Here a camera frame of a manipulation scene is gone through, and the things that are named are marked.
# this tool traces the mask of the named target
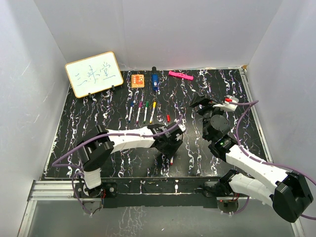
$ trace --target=blue marker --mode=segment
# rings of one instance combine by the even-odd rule
[[[133,111],[134,103],[135,103],[135,101],[132,101],[132,103],[130,104],[128,122],[130,122],[130,118],[132,117],[132,111]]]
[[[153,90],[158,90],[159,79],[157,75],[157,68],[152,68],[152,80],[153,80]]]

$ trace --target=marker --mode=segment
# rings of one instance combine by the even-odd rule
[[[143,123],[146,123],[146,115],[147,115],[147,108],[148,108],[149,102],[146,101],[146,107],[145,107],[145,115],[144,115],[144,121]]]
[[[135,103],[135,101],[132,101],[132,103],[130,104],[128,122],[130,122],[130,118],[132,117],[132,111],[133,111],[134,103]]]
[[[154,102],[153,111],[152,111],[152,116],[150,117],[150,120],[149,120],[149,123],[150,123],[150,124],[153,123],[155,107],[156,107],[156,101]]]
[[[143,104],[143,102],[142,102],[142,101],[141,101],[141,102],[139,102],[136,123],[138,123],[139,113],[140,113],[140,108],[142,107],[142,104]]]
[[[186,80],[193,80],[193,76],[188,76],[188,75],[183,74],[183,73],[175,73],[175,72],[172,72],[172,71],[169,71],[169,76],[174,76],[174,77],[177,77],[177,78],[183,78],[183,79],[186,79]]]
[[[157,91],[159,79],[158,79],[156,67],[152,68],[152,81],[153,81],[153,90]]]

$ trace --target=black and white patterned surface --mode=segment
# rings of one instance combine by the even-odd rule
[[[57,135],[54,141],[47,171],[43,179],[67,179],[74,173],[73,168],[54,168],[51,164],[61,155],[76,146],[78,141],[94,126],[103,124],[108,129],[126,130],[149,125],[152,104],[157,107],[154,123],[166,124],[166,115],[171,120],[184,115],[184,125],[187,131],[184,143],[170,160],[162,156],[156,149],[130,149],[116,152],[107,159],[102,167],[101,177],[196,177],[222,176],[232,168],[231,165],[215,158],[208,149],[208,142],[201,136],[202,117],[195,113],[196,109],[189,107],[194,92],[208,94],[214,100],[222,100],[226,94],[246,102],[246,92],[242,84],[239,70],[182,70],[182,73],[194,76],[193,81],[168,76],[168,71],[159,71],[159,91],[152,90],[151,71],[122,72],[124,84],[116,87],[116,91],[104,91],[92,95],[91,98],[75,97],[70,88],[66,104],[61,116]],[[132,74],[145,75],[145,88],[131,89]],[[128,113],[131,102],[135,100],[131,123],[128,123]],[[147,122],[137,124],[137,108],[140,101],[149,101],[150,109]],[[140,120],[144,116],[144,103]],[[244,111],[238,107],[234,113],[227,113],[231,127]],[[241,143],[252,153],[265,158],[264,150],[252,114],[247,114],[240,125]],[[80,165],[78,154],[74,153],[63,163]]]

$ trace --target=small whiteboard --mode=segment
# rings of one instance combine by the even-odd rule
[[[123,84],[113,52],[67,63],[65,69],[77,98]]]

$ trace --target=robotic arm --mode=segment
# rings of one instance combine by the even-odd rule
[[[305,177],[262,164],[264,160],[250,152],[247,152],[248,156],[245,155],[235,138],[227,134],[230,131],[229,122],[222,115],[224,112],[235,111],[237,107],[229,102],[237,103],[238,99],[226,96],[224,102],[218,103],[196,93],[190,107],[203,106],[197,113],[203,116],[202,137],[211,141],[208,146],[211,152],[224,162],[241,168],[253,178],[232,169],[216,185],[210,187],[211,184],[206,182],[204,188],[218,197],[232,192],[254,197],[271,206],[284,220],[295,222],[314,200]]]
[[[182,124],[175,125],[176,122],[168,126],[152,124],[140,129],[124,131],[106,130],[104,127],[96,126],[83,137],[78,145],[102,134],[112,135],[89,142],[78,150],[83,166],[85,186],[88,190],[92,190],[101,185],[101,167],[114,152],[143,147],[156,148],[167,158],[173,156],[182,144],[182,134],[186,130]]]

